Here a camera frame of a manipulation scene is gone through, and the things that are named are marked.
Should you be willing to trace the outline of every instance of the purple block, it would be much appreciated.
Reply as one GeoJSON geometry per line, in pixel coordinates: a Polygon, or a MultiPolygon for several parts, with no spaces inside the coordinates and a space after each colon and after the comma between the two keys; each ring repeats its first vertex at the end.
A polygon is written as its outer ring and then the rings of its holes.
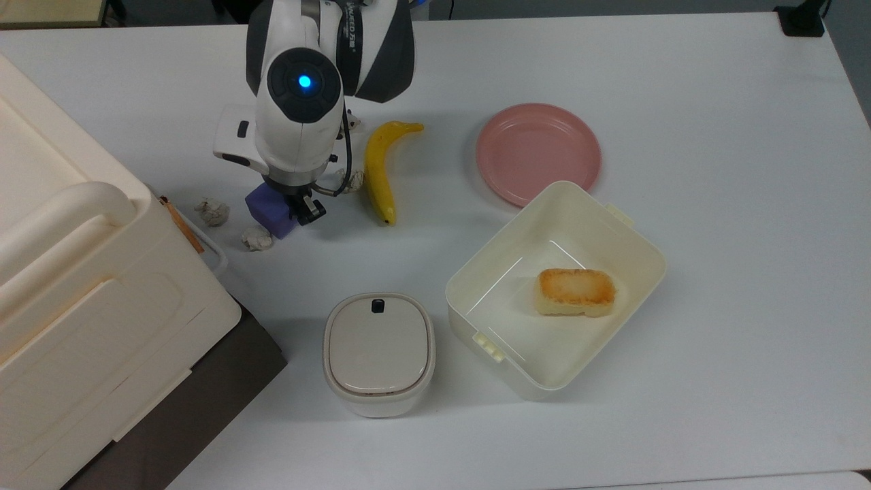
{"type": "Polygon", "coordinates": [[[296,226],[296,220],[290,219],[290,208],[284,202],[284,196],[266,183],[246,196],[245,203],[251,216],[279,240],[296,226]]]}

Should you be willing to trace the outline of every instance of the banana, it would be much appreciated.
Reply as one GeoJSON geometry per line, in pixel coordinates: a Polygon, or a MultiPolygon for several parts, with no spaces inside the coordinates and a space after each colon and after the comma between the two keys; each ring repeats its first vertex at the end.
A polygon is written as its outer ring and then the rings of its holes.
{"type": "Polygon", "coordinates": [[[390,226],[396,224],[396,208],[384,169],[384,157],[390,145],[402,135],[418,131],[423,131],[423,124],[390,121],[378,126],[366,144],[364,171],[369,199],[378,217],[390,226]]]}

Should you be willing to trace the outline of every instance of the toasted bread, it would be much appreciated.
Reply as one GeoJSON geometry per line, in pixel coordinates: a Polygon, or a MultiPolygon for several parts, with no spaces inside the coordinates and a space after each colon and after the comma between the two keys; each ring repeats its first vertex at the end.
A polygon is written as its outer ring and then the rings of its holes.
{"type": "Polygon", "coordinates": [[[590,269],[543,270],[535,290],[536,310],[549,316],[609,315],[617,294],[610,276],[590,269]]]}

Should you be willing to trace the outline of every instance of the lid handle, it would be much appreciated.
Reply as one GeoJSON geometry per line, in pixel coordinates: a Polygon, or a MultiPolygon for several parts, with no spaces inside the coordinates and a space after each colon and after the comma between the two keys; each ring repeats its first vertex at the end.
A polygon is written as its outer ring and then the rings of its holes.
{"type": "Polygon", "coordinates": [[[475,344],[478,344],[482,349],[484,349],[484,352],[487,352],[490,357],[493,357],[496,362],[501,363],[505,359],[505,353],[502,349],[496,347],[496,344],[493,344],[493,341],[488,339],[483,333],[476,333],[472,336],[472,340],[475,341],[475,344]]]}

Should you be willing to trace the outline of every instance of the small white container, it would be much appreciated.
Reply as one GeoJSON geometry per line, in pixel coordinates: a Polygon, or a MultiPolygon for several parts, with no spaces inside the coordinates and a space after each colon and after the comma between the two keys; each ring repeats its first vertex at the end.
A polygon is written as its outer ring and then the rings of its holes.
{"type": "Polygon", "coordinates": [[[327,383],[351,412],[401,415],[420,400],[436,367],[429,315],[398,293],[351,296],[327,320],[323,362],[327,383]]]}
{"type": "Polygon", "coordinates": [[[521,397],[564,388],[665,276],[662,253],[631,226],[576,184],[551,184],[448,281],[451,329],[521,397]],[[617,287],[613,312],[539,315],[533,287],[550,268],[608,273],[617,287]]]}

